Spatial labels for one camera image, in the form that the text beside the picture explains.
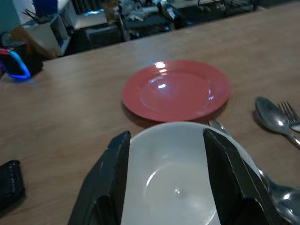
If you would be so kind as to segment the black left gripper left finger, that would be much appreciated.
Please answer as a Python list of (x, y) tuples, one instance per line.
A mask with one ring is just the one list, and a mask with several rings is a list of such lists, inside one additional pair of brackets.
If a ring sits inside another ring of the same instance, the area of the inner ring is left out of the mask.
[(114, 137), (85, 177), (73, 207), (70, 225), (121, 224), (131, 134)]

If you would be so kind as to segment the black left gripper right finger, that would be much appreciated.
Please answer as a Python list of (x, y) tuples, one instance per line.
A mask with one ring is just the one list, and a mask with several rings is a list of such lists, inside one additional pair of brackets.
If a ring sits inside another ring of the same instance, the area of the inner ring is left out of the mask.
[(237, 148), (223, 135), (203, 131), (210, 185), (223, 225), (285, 225), (269, 194)]

